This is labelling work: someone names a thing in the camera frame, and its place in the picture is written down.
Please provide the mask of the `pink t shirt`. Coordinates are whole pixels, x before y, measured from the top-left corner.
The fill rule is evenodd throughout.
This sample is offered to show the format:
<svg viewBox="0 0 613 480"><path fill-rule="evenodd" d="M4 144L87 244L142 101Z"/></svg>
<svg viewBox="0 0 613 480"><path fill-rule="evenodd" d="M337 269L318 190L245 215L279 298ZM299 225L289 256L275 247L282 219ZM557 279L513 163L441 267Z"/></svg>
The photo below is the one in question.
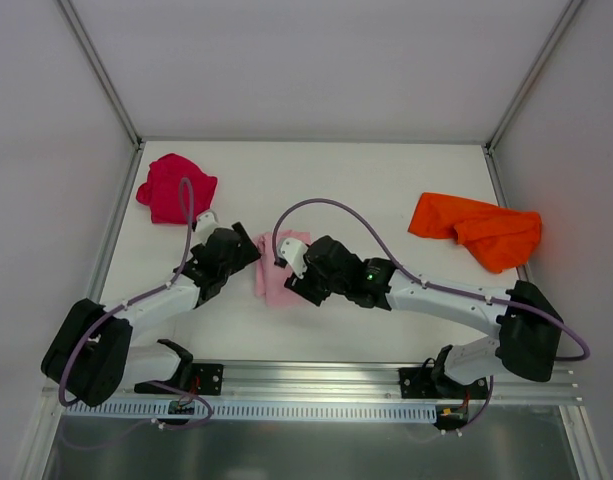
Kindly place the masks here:
<svg viewBox="0 0 613 480"><path fill-rule="evenodd" d="M266 232L253 239L261 256L255 262L255 296L262 298L269 308L289 308L306 305L307 302L284 286L291 276L289 267L274 264L272 233Z"/></svg>

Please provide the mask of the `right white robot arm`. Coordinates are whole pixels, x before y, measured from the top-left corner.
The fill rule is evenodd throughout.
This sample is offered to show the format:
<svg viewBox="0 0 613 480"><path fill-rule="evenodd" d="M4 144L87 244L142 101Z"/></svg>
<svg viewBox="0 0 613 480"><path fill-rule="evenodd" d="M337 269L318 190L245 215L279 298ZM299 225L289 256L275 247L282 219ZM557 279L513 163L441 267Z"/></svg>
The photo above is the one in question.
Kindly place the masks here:
<svg viewBox="0 0 613 480"><path fill-rule="evenodd" d="M499 373L536 383L552 377L560 319L529 282L518 280L504 290L413 280L392 260L362 260L329 236L312 244L288 237L278 256L292 270L286 288L316 306L336 294L361 308L427 314L482 333L465 345L443 347L433 365L419 371L420 386L403 388L405 396L463 398L479 381Z"/></svg>

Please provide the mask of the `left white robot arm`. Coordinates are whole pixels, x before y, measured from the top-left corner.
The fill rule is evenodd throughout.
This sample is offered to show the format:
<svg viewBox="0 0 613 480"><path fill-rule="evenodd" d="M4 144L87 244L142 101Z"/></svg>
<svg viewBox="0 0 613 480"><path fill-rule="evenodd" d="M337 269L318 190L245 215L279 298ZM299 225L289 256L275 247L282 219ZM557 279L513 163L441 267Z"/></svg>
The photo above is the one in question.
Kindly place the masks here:
<svg viewBox="0 0 613 480"><path fill-rule="evenodd" d="M199 243L186 249L168 282L113 308L89 298L70 308L40 366L61 394L96 407L123 388L142 394L193 388L194 358L186 348L170 339L148 346L135 340L212 300L232 275L261 257L241 223L210 222L197 232Z"/></svg>

